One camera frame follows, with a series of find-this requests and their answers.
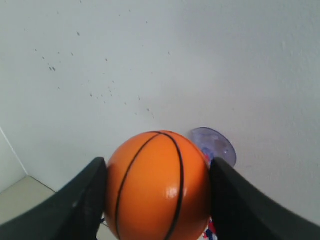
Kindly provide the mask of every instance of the black plastic arm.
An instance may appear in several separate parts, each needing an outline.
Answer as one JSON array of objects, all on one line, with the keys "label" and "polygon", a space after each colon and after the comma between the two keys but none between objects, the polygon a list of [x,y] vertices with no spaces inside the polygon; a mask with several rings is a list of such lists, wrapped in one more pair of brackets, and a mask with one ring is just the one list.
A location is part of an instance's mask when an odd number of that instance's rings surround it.
[{"label": "black plastic arm", "polygon": [[98,157],[51,198],[1,225],[0,240],[96,240],[106,179],[106,162]]},{"label": "black plastic arm", "polygon": [[320,227],[262,194],[224,160],[212,161],[210,177],[218,240],[320,240]]}]

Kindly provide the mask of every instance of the transparent suction cup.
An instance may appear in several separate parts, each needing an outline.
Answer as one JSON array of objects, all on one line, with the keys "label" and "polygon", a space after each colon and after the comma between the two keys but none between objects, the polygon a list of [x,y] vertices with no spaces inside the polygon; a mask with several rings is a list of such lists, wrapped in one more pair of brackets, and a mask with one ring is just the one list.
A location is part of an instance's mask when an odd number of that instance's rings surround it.
[{"label": "transparent suction cup", "polygon": [[232,167],[236,165],[236,151],[221,133],[208,127],[199,127],[191,131],[190,140],[207,156],[209,164],[213,158],[222,158]]}]

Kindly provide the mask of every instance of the black seam line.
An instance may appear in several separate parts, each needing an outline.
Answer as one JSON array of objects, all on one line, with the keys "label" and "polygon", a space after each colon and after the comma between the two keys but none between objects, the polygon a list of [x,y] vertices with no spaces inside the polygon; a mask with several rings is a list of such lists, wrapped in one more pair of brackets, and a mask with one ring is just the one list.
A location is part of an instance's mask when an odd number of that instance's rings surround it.
[{"label": "black seam line", "polygon": [[180,163],[180,187],[179,187],[179,197],[178,197],[178,201],[177,201],[177,204],[176,204],[176,209],[175,209],[175,213],[174,213],[174,216],[173,216],[173,220],[172,220],[172,223],[171,223],[171,226],[164,238],[164,240],[169,240],[169,238],[171,237],[171,235],[173,234],[174,230],[175,230],[175,227],[178,223],[178,219],[179,219],[179,215],[180,215],[180,212],[181,212],[181,207],[182,207],[182,200],[183,200],[183,197],[184,197],[184,181],[185,181],[185,172],[184,172],[184,163],[183,163],[183,159],[182,159],[182,154],[181,154],[181,151],[180,151],[180,148],[179,148],[179,145],[177,144],[176,140],[170,136],[169,134],[165,133],[165,132],[160,132],[160,131],[154,131],[153,133],[159,133],[159,134],[162,134],[162,135],[165,135],[167,136],[168,138],[170,138],[172,140],[172,142],[174,143],[174,146],[178,152],[178,156],[179,156],[179,163]]},{"label": "black seam line", "polygon": [[142,149],[148,144],[150,143],[151,140],[153,140],[155,137],[159,136],[160,134],[157,134],[157,135],[154,135],[152,136],[151,138],[149,138],[148,141],[146,141],[141,147],[140,149],[138,150],[138,152],[135,154],[135,156],[133,157],[133,159],[131,160],[126,172],[125,172],[125,175],[122,179],[122,182],[121,182],[121,185],[120,185],[120,188],[119,188],[119,191],[118,191],[118,198],[116,200],[116,205],[115,205],[115,229],[116,229],[116,234],[118,235],[118,238],[119,240],[121,240],[121,237],[120,237],[120,233],[119,233],[119,224],[118,224],[118,221],[119,221],[119,206],[120,206],[120,198],[121,198],[121,193],[122,193],[122,190],[124,188],[124,185],[125,185],[125,181],[128,177],[128,174],[129,174],[129,171],[132,167],[132,165],[134,164],[135,160],[137,159],[139,153],[142,151]]}]

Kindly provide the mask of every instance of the beige floor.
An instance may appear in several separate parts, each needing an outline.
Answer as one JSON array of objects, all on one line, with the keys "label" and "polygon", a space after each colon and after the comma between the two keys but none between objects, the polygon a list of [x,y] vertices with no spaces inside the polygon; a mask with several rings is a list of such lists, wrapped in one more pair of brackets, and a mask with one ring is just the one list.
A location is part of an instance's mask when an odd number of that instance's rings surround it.
[{"label": "beige floor", "polygon": [[[0,225],[32,209],[54,192],[32,177],[25,177],[0,194]],[[109,229],[101,224],[98,240],[116,240]]]}]

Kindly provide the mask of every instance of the orange ball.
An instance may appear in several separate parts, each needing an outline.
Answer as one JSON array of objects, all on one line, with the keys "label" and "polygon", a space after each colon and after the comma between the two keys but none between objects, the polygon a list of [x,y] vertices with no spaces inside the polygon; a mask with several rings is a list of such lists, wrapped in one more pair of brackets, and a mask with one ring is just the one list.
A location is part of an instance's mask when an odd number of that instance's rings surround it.
[{"label": "orange ball", "polygon": [[196,240],[210,203],[205,156],[175,132],[134,136],[107,164],[105,218],[120,240]]}]

